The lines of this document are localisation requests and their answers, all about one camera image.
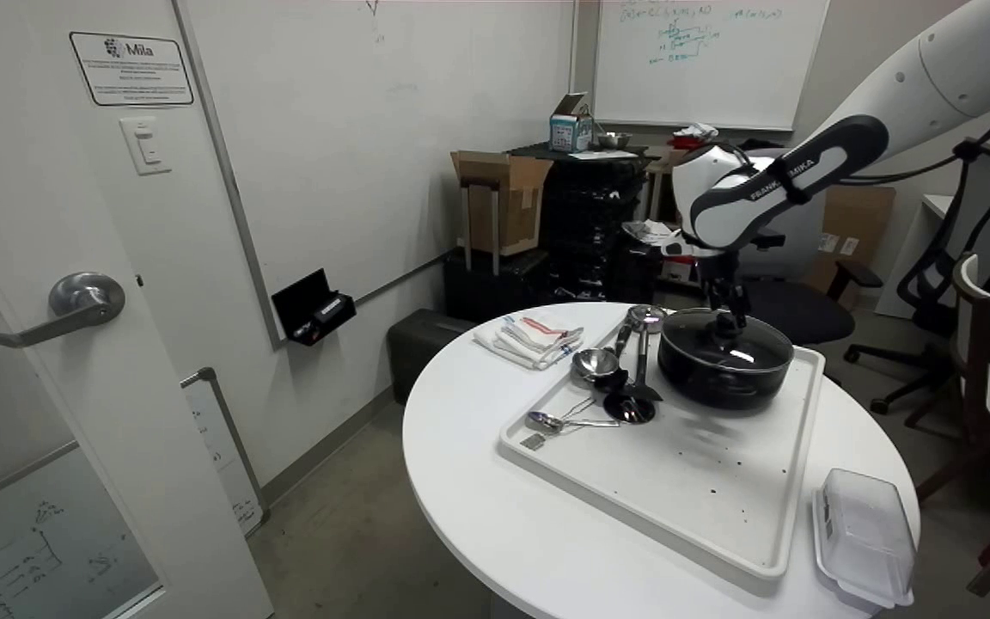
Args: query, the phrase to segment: round white table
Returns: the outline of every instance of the round white table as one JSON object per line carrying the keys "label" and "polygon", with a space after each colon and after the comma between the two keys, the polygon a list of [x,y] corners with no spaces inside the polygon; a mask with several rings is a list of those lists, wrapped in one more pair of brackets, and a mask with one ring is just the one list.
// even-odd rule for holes
{"label": "round white table", "polygon": [[[626,306],[565,304],[529,312],[580,325],[592,347],[618,328]],[[413,387],[406,470],[429,528],[475,577],[529,617],[871,617],[814,571],[809,509],[798,513],[782,584],[749,593],[504,461],[500,437],[569,373],[570,358],[548,373],[509,366],[479,347],[471,329]],[[893,483],[919,539],[919,500],[896,449],[826,377],[800,497],[820,492],[833,467]]]}

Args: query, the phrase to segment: white lid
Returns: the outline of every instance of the white lid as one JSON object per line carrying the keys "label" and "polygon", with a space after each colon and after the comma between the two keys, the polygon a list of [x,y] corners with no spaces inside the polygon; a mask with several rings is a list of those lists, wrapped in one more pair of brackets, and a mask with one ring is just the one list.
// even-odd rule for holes
{"label": "white lid", "polygon": [[896,485],[834,467],[812,504],[814,565],[879,608],[911,604],[915,539]]}

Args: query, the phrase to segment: cardboard box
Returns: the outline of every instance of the cardboard box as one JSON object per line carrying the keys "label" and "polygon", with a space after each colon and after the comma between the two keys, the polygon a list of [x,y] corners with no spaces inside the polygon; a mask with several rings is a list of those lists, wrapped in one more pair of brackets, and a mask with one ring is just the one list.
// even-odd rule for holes
{"label": "cardboard box", "polygon": [[461,244],[490,255],[524,255],[538,247],[542,178],[553,162],[496,150],[454,150],[451,157],[468,209]]}
{"label": "cardboard box", "polygon": [[592,150],[596,122],[584,97],[565,97],[550,117],[553,150]]}
{"label": "cardboard box", "polygon": [[828,290],[834,279],[834,257],[849,255],[873,267],[883,226],[893,212],[896,188],[891,187],[833,187],[826,193],[826,236],[809,272],[812,290]]}

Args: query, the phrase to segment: door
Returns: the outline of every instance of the door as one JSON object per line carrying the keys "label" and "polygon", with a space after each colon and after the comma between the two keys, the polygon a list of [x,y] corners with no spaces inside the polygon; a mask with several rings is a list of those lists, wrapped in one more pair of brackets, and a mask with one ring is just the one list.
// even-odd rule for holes
{"label": "door", "polygon": [[47,290],[101,272],[111,325],[0,347],[0,617],[267,617],[223,485],[154,333],[38,5],[0,5],[0,342],[53,321]]}

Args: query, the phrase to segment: sign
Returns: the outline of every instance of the sign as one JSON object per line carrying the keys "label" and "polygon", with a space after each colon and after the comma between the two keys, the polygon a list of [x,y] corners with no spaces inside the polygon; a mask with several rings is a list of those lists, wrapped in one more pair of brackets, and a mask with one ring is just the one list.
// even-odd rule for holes
{"label": "sign", "polygon": [[101,106],[191,106],[179,40],[74,31],[74,50]]}

